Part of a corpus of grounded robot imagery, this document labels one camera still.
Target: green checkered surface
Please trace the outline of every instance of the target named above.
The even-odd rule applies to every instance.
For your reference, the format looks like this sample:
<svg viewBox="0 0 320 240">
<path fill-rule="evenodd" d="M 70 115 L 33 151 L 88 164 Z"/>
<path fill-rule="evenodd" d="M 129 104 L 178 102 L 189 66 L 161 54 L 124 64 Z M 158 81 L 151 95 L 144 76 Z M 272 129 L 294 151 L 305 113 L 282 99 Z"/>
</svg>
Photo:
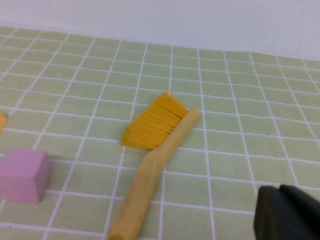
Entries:
<svg viewBox="0 0 320 240">
<path fill-rule="evenodd" d="M 105 239 L 146 154 L 121 134 L 167 89 L 201 119 L 141 240 L 254 240 L 264 185 L 320 199 L 320 62 L 0 27 L 0 162 L 46 150 L 52 167 L 40 204 L 0 199 L 1 239 Z"/>
</svg>

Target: yellow object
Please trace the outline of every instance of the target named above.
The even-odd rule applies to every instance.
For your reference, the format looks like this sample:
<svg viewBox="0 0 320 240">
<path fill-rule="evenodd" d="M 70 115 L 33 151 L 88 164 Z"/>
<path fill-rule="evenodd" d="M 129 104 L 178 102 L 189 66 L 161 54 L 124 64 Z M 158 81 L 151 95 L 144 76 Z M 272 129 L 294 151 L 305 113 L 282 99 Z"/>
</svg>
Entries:
<svg viewBox="0 0 320 240">
<path fill-rule="evenodd" d="M 124 131 L 121 144 L 152 150 L 142 160 L 106 240 L 137 240 L 162 171 L 200 118 L 163 93 Z"/>
<path fill-rule="evenodd" d="M 7 118 L 5 115 L 3 115 L 1 112 L 0 112 L 0 134 L 2 133 L 2 131 L 4 130 L 5 126 L 7 125 Z"/>
</svg>

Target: wooden brush handle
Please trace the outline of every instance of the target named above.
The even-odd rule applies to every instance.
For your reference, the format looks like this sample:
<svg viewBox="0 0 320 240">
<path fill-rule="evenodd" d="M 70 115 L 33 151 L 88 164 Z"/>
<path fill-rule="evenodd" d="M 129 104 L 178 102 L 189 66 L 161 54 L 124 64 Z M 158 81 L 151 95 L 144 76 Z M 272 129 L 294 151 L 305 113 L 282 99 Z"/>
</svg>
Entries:
<svg viewBox="0 0 320 240">
<path fill-rule="evenodd" d="M 189 111 L 163 145 L 143 158 L 106 240 L 138 239 L 163 168 L 199 117 L 196 109 Z"/>
</svg>

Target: pink cube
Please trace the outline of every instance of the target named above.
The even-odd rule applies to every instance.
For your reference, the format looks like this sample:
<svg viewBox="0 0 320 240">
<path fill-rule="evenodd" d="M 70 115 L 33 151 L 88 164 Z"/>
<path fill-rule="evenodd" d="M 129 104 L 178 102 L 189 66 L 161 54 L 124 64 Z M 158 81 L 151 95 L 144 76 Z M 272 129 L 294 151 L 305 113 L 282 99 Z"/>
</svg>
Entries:
<svg viewBox="0 0 320 240">
<path fill-rule="evenodd" d="M 10 149 L 0 164 L 0 194 L 10 202 L 38 204 L 50 179 L 46 151 Z"/>
</svg>

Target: yellow bristles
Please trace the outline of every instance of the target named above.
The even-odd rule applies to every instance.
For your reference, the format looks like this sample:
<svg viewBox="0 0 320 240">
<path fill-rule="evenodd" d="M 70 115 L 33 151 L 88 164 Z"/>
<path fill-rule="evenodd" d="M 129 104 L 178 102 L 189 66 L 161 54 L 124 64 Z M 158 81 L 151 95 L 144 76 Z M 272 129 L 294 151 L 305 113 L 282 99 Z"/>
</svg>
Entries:
<svg viewBox="0 0 320 240">
<path fill-rule="evenodd" d="M 154 150 L 164 143 L 187 113 L 185 106 L 171 93 L 164 92 L 126 128 L 121 144 L 132 148 Z"/>
</svg>

